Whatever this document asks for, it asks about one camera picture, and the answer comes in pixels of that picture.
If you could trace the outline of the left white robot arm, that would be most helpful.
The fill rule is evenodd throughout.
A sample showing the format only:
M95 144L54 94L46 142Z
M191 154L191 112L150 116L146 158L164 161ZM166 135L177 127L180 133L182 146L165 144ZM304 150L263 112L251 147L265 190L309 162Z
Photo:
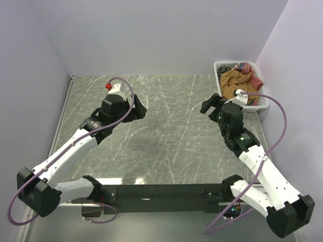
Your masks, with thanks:
M134 107L120 94L107 95L101 107L83 121L56 153L32 170L22 168L18 172L18 198L41 217L48 216L59 204L74 199L99 202L103 194L101 183L95 178L85 175L78 180L60 181L83 156L111 135L120 122L145 117L147 109L138 97L134 96L132 101Z

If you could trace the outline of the tan ribbed tank top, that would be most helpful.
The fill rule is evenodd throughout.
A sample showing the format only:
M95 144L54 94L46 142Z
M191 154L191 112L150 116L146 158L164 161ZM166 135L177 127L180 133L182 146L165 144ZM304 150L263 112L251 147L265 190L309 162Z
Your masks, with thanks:
M229 100L234 97L234 91L238 89L248 93L258 93L251 85L251 78L252 73L243 74L234 69L223 73L220 78L222 96Z

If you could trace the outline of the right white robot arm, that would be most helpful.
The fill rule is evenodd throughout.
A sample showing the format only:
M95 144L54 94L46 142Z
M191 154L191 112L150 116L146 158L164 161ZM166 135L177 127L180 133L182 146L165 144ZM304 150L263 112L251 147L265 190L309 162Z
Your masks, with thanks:
M255 135L244 127L242 110L248 95L238 89L232 99L226 100L215 93L202 103L200 112L203 114L214 107L208 117L218 123L226 146L254 174L249 183L238 175L223 181L222 197L230 203L207 227L205 234L215 232L213 225L228 217L228 211L233 211L233 207L243 201L249 205L249 210L234 216L231 222L255 209L266 218L276 236L285 238L310 222L315 202L310 195L304 196L295 189L270 160L269 153L277 144L265 151Z

